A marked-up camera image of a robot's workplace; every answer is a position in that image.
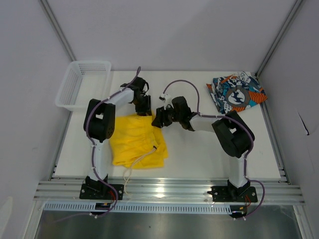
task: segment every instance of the white table surface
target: white table surface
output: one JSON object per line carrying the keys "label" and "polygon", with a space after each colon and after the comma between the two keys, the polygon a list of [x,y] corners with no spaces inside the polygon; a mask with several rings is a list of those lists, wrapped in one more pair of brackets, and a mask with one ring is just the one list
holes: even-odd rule
{"label": "white table surface", "polygon": [[[200,111],[207,115],[219,114],[206,83],[212,78],[228,76],[234,72],[193,72],[193,71],[141,71],[140,77],[150,85],[152,110],[162,106],[159,96],[165,86],[173,80],[185,79],[193,82],[200,94]],[[118,90],[122,83],[128,83],[135,75],[133,71],[112,72],[109,93]],[[167,91],[173,98],[184,96],[192,111],[196,110],[197,96],[194,88],[178,82]],[[135,112],[134,105],[127,104],[117,110],[117,116]],[[73,112],[64,140],[55,176],[86,176],[90,169],[90,142],[83,130],[86,110]],[[270,143],[264,118],[259,105],[239,113],[255,135],[254,149],[248,157],[248,176],[251,179],[278,180],[280,174]],[[223,151],[215,134],[211,132],[184,130],[179,123],[162,129],[168,147],[169,157],[163,168],[133,170],[132,177],[152,178],[228,178],[229,156]],[[109,176],[122,176],[125,168],[110,164]]]}

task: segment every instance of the yellow fabric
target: yellow fabric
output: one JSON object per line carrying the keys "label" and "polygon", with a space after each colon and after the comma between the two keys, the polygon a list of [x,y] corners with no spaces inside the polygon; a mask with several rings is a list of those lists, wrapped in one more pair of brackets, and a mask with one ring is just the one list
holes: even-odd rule
{"label": "yellow fabric", "polygon": [[161,129],[153,127],[152,121],[152,116],[116,117],[115,130],[110,138],[113,165],[129,168],[136,159],[150,152],[155,146],[157,150],[145,156],[133,169],[164,166],[164,159],[168,157],[166,143]]}

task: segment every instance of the floor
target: floor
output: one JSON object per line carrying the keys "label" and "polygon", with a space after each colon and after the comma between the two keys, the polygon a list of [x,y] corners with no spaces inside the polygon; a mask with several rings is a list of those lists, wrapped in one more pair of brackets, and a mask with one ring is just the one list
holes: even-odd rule
{"label": "floor", "polygon": [[263,206],[244,220],[228,215],[110,213],[55,222],[75,212],[44,211],[36,239],[301,239],[292,206]]}

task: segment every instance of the patterned cloth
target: patterned cloth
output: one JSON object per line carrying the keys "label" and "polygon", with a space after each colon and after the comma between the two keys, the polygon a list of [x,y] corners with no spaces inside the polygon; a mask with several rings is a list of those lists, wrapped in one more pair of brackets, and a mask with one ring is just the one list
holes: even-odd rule
{"label": "patterned cloth", "polygon": [[214,78],[206,84],[209,93],[222,114],[230,111],[243,111],[267,99],[265,91],[257,81],[245,72]]}

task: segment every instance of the laundry basket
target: laundry basket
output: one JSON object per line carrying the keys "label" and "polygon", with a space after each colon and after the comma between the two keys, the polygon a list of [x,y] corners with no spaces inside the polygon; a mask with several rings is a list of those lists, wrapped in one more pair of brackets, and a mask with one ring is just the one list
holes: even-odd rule
{"label": "laundry basket", "polygon": [[111,84],[110,71],[108,61],[71,62],[56,96],[56,106],[73,111],[86,109],[91,99],[104,99]]}

